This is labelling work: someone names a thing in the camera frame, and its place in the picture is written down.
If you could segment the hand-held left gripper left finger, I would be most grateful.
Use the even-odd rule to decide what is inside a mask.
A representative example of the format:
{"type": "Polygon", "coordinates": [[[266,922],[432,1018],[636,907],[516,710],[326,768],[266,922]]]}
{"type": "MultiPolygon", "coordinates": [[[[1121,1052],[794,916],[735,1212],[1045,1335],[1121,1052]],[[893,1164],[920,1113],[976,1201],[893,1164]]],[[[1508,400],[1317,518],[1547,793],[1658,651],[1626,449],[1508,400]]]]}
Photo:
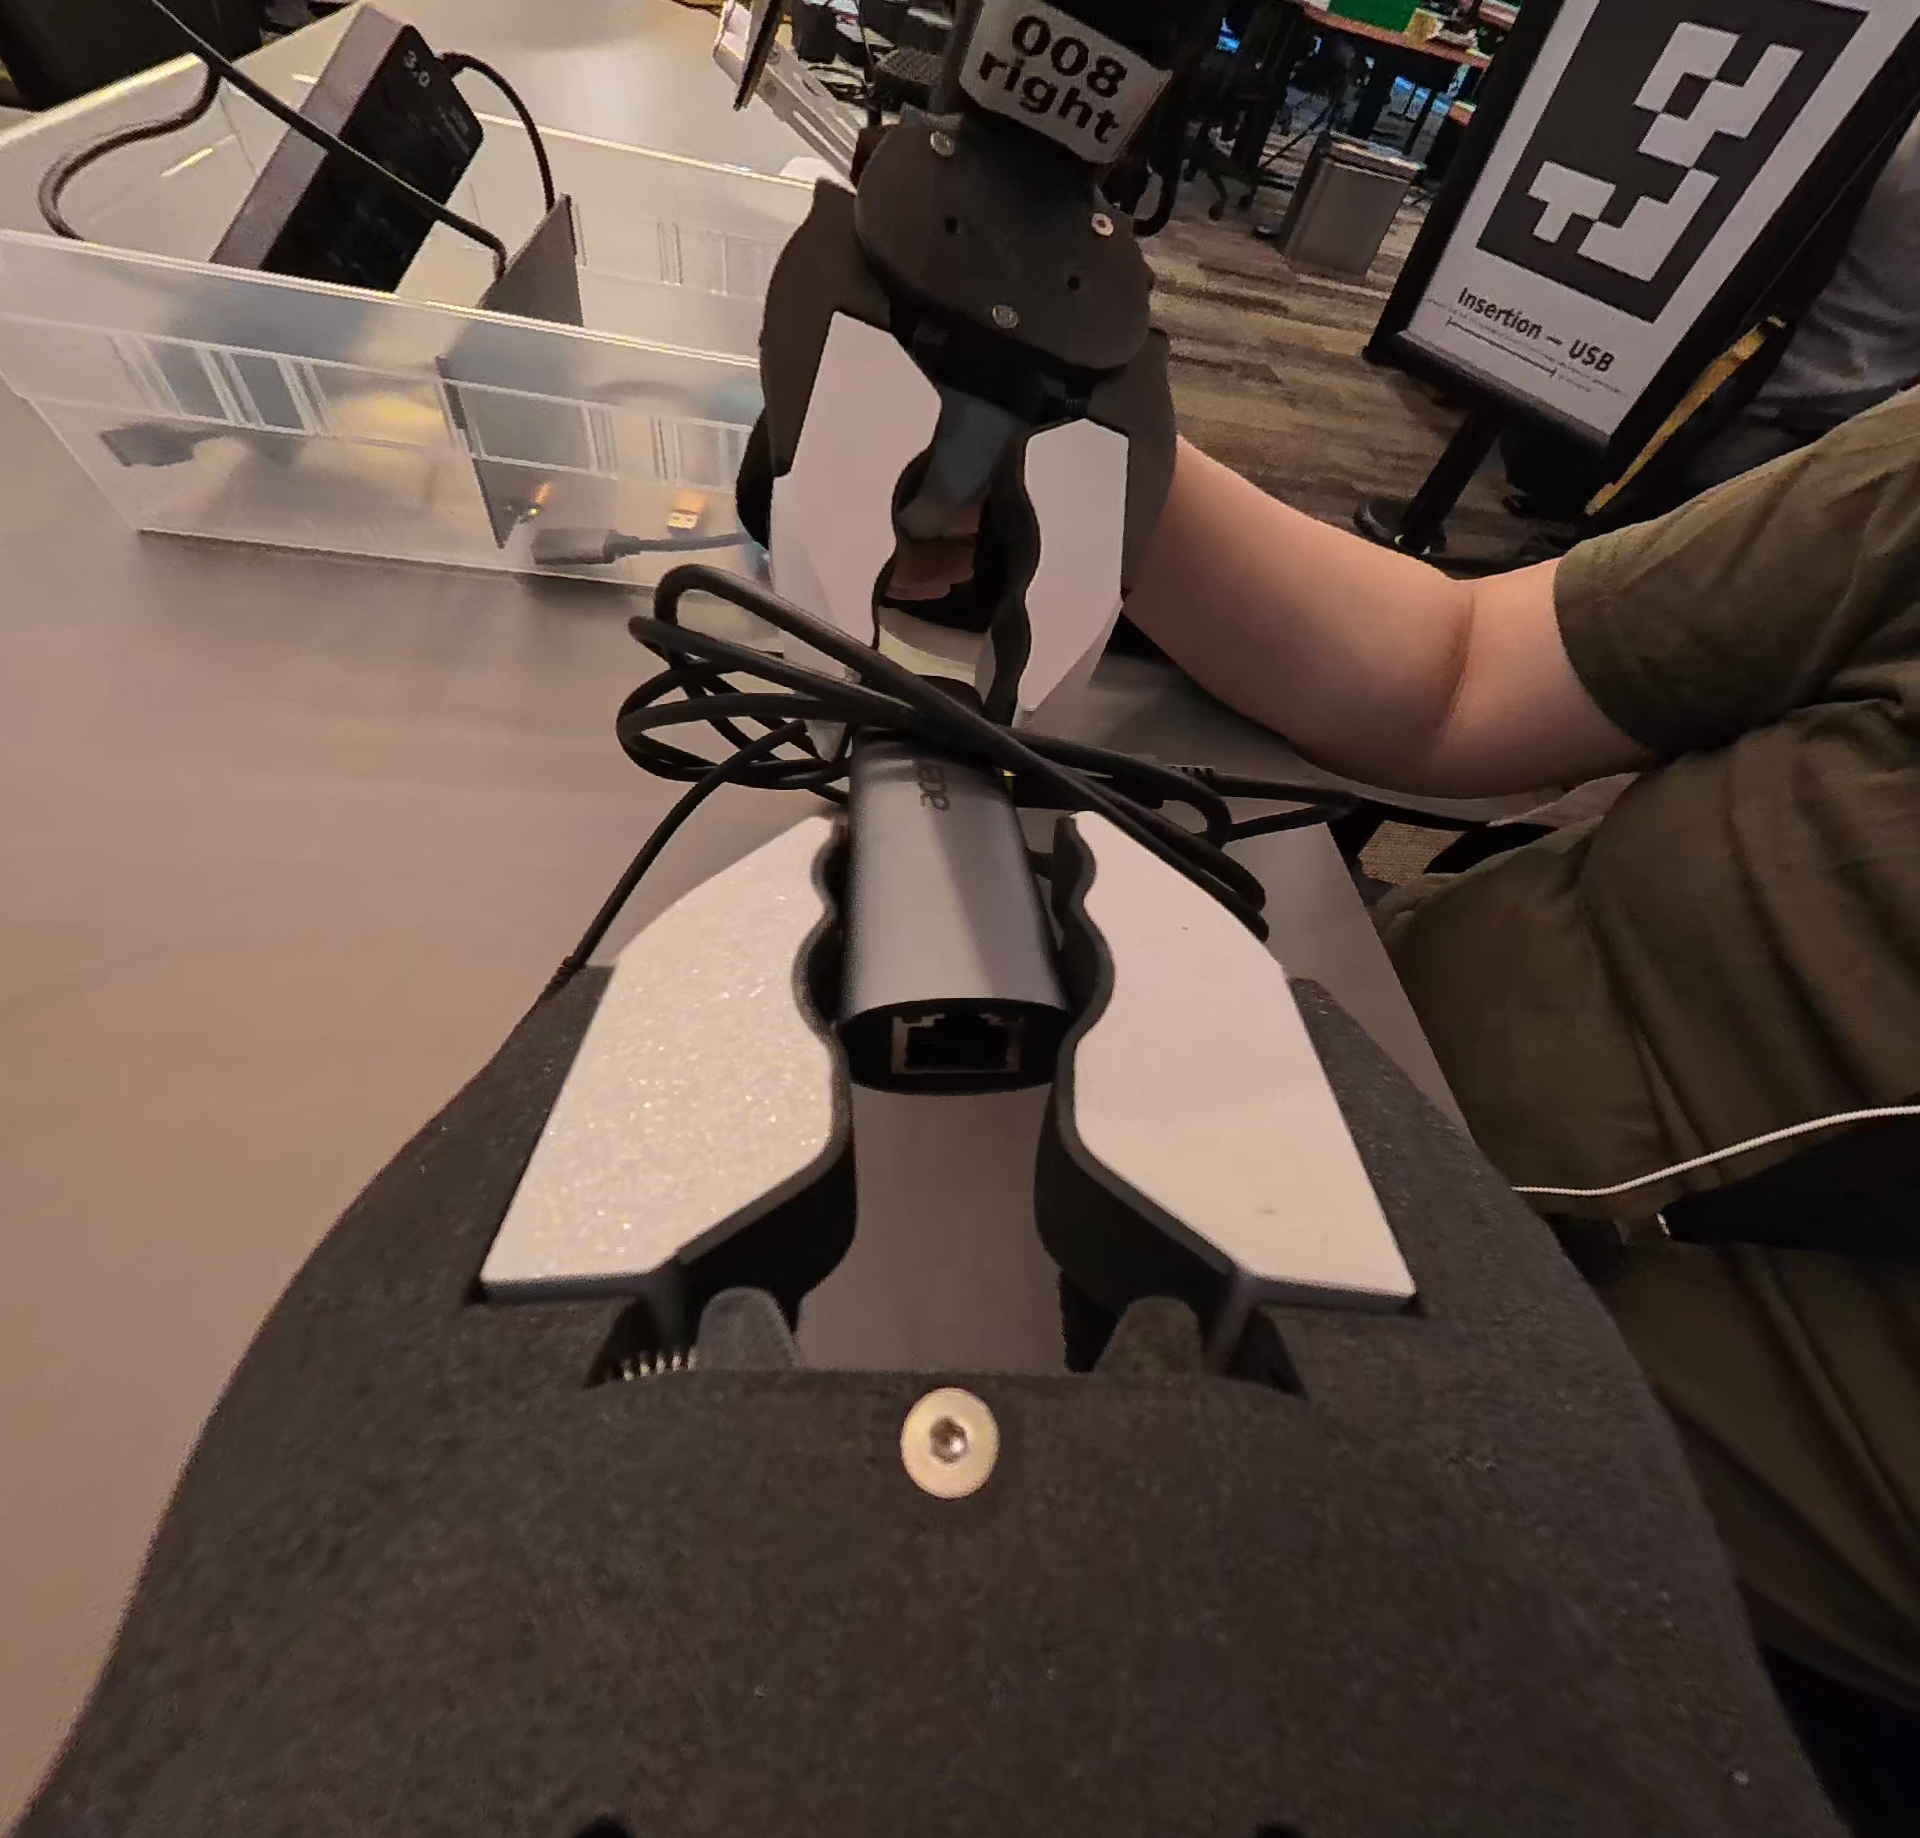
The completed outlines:
{"type": "Polygon", "coordinates": [[[803,1301],[856,1237],[852,1077],[821,1001],[842,828],[810,817],[688,892],[602,988],[478,1273],[505,1304],[631,1299],[655,1346],[732,1289],[803,1301]]]}

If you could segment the grey waste bin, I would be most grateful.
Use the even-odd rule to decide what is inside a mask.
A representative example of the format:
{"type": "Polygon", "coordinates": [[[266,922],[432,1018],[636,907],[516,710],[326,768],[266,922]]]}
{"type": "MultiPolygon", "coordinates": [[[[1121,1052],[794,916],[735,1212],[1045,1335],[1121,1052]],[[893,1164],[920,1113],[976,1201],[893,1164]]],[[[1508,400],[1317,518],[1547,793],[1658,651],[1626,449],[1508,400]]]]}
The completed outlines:
{"type": "Polygon", "coordinates": [[[1307,157],[1273,244],[1303,270],[1363,278],[1422,174],[1422,163],[1394,148],[1327,132],[1307,157]]]}

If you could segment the black framed marker sign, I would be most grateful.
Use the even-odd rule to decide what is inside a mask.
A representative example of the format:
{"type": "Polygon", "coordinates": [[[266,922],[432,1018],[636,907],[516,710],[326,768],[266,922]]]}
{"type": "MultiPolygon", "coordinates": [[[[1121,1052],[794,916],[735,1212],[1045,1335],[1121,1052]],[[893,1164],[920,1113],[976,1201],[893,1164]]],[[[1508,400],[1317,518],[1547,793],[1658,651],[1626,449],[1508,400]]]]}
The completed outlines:
{"type": "Polygon", "coordinates": [[[1609,507],[1763,374],[1916,113],[1918,0],[1526,0],[1411,247],[1370,363],[1466,418],[1357,527],[1439,554],[1501,433],[1609,507]]]}

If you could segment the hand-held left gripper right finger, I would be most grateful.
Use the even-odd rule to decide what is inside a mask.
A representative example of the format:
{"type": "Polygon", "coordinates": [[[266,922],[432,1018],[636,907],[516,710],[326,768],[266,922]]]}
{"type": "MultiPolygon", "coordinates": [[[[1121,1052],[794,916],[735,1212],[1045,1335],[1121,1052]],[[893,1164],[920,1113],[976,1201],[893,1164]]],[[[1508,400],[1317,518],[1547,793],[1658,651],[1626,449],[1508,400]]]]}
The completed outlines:
{"type": "Polygon", "coordinates": [[[1070,1027],[1036,1217],[1070,1299],[1188,1306],[1228,1367],[1263,1306],[1407,1314],[1420,1292],[1277,961],[1097,813],[1054,826],[1070,1027]]]}

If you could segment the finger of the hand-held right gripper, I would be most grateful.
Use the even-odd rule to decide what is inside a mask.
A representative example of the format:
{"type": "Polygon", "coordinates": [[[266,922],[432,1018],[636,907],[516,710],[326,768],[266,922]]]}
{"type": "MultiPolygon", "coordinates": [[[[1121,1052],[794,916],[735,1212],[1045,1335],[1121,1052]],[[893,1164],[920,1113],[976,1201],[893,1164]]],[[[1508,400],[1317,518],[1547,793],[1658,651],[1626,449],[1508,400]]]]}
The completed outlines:
{"type": "Polygon", "coordinates": [[[1005,593],[976,669],[992,722],[1039,729],[1091,681],[1121,613],[1130,446],[1091,419],[1031,435],[1005,507],[1005,593]]]}
{"type": "Polygon", "coordinates": [[[901,340],[835,314],[791,467],[775,482],[771,586],[866,651],[973,683],[982,641],[940,634],[907,613],[907,637],[876,610],[896,559],[896,491],[937,433],[941,400],[901,340]]]}

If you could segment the person's right forearm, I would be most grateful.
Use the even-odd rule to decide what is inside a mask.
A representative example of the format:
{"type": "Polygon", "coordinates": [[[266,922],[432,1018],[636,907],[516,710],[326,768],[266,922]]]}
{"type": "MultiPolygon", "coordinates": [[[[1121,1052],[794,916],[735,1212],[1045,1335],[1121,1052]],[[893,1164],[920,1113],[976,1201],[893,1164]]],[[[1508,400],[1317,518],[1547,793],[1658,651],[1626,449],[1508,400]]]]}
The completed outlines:
{"type": "Polygon", "coordinates": [[[1339,779],[1492,798],[1650,764],[1573,669],[1559,571],[1451,579],[1180,437],[1125,610],[1205,691],[1339,779]]]}

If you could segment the clear plastic bin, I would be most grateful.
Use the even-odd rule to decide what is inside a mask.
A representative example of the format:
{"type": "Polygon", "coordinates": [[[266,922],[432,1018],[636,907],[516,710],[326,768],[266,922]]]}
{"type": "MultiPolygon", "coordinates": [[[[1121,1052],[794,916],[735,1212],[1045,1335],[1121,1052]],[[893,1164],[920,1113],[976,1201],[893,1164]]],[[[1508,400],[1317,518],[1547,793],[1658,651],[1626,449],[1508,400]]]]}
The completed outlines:
{"type": "MultiPolygon", "coordinates": [[[[181,59],[4,128],[4,386],[131,530],[622,586],[672,565],[552,569],[532,533],[664,536],[676,491],[708,496],[703,531],[742,530],[765,285],[808,179],[542,131],[576,228],[589,447],[500,550],[437,372],[493,285],[484,247],[433,229],[396,291],[212,264],[286,134],[231,87],[95,161],[61,192],[71,233],[45,224],[38,189],[63,161],[198,93],[181,59]]],[[[509,105],[478,97],[477,113],[453,213],[516,252],[546,213],[538,163],[509,105]]]]}

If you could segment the black USB hub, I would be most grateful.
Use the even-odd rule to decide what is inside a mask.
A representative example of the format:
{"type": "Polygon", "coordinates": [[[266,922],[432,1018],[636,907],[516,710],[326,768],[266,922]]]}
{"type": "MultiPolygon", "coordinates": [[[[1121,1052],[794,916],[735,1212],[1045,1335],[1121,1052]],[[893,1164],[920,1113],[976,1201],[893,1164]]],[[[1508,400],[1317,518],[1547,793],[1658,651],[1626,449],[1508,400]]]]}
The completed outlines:
{"type": "Polygon", "coordinates": [[[394,291],[446,207],[484,131],[417,25],[349,13],[300,115],[363,163],[286,131],[210,261],[347,290],[394,291]]]}

